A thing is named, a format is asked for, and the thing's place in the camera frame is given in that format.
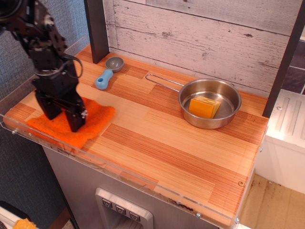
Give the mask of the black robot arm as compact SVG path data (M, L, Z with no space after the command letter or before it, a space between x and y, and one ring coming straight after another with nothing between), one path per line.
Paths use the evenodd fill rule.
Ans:
M32 60L37 78L35 96L48 119L65 112L72 132L85 124L87 110L76 91L80 74L66 54L66 40L56 29L53 17L38 0L2 0L0 30L10 31Z

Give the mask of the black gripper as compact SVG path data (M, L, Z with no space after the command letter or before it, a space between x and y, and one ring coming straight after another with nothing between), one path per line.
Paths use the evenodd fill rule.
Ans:
M32 80L37 102L46 117L52 120L64 108L72 132L77 132L85 124L84 102L76 92L78 83L78 78L69 72L39 76Z

